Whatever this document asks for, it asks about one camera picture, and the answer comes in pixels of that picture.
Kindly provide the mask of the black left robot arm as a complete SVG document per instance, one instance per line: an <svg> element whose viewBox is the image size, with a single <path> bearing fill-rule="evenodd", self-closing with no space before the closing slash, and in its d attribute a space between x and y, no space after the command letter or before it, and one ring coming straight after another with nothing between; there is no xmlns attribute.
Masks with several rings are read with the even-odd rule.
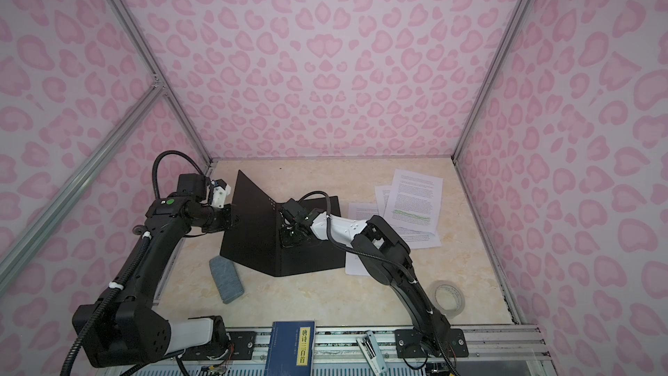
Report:
<svg viewBox="0 0 668 376"><path fill-rule="evenodd" d="M149 365L173 353L216 360L229 352L221 317L170 322L154 311L153 301L174 250L193 227L203 233L231 228L230 194L226 182L193 173L180 176L174 193L156 197L121 271L94 303L74 313L77 337L62 375L71 373L79 352L95 368Z"/></svg>

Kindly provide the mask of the printed paper sheet top highlighted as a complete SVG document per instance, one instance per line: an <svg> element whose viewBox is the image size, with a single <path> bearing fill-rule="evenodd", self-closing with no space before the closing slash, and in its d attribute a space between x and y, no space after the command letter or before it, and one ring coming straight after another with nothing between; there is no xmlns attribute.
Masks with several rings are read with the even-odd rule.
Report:
<svg viewBox="0 0 668 376"><path fill-rule="evenodd" d="M441 178L406 170L396 170L387 206L391 226L415 217L428 232L437 232L444 181Z"/></svg>

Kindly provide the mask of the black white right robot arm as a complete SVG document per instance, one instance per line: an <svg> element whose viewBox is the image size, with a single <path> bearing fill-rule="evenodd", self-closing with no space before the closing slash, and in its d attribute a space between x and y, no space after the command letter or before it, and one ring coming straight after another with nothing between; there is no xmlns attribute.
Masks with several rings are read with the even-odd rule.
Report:
<svg viewBox="0 0 668 376"><path fill-rule="evenodd" d="M325 197L325 209L309 210L301 201L289 199L280 212L285 223L282 233L290 242L316 238L358 256L367 273L398 296L420 334L419 346L436 357L452 353L451 324L419 283L410 247L385 219L379 215L367 220L341 218L332 213L329 197Z"/></svg>

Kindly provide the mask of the teal folder with black inside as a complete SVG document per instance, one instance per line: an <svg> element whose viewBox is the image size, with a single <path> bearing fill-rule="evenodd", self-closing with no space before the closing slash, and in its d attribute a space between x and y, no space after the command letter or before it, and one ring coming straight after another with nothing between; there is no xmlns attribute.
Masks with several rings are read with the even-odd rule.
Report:
<svg viewBox="0 0 668 376"><path fill-rule="evenodd" d="M308 208L326 209L324 198L299 200ZM257 272L285 277L343 268L345 253L327 240L295 235L295 245L282 248L279 231L283 203L276 202L244 172L239 172L232 198L235 226L224 233L220 256Z"/></svg>

